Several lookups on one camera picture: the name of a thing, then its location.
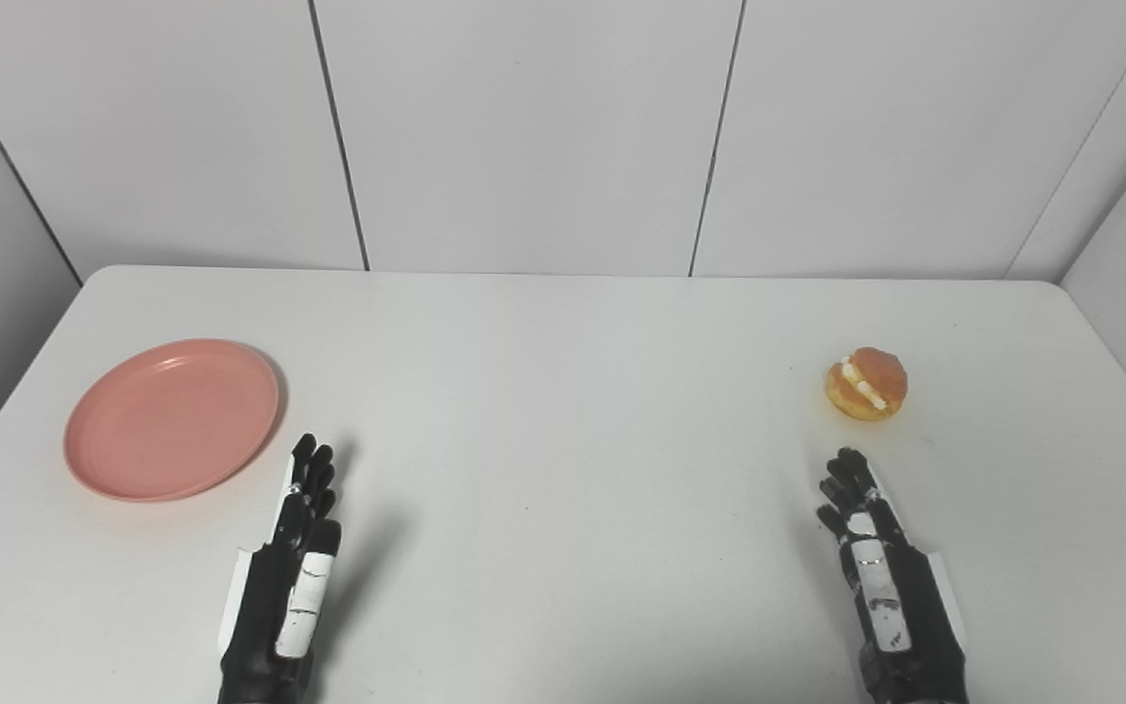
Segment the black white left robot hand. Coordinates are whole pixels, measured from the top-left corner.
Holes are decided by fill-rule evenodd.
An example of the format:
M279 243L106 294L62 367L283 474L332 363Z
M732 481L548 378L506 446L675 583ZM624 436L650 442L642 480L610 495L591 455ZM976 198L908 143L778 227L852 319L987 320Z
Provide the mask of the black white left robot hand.
M316 663L319 616L341 544L334 451L303 435L270 540L247 556L220 672L218 703L300 703Z

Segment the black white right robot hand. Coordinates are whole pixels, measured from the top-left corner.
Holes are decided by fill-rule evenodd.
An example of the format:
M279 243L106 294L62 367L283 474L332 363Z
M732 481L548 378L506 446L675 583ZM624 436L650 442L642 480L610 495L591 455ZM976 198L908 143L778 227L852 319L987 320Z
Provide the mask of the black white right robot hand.
M967 703L966 654L932 556L902 529L870 461L826 460L816 516L832 532L863 633L858 665L875 703Z

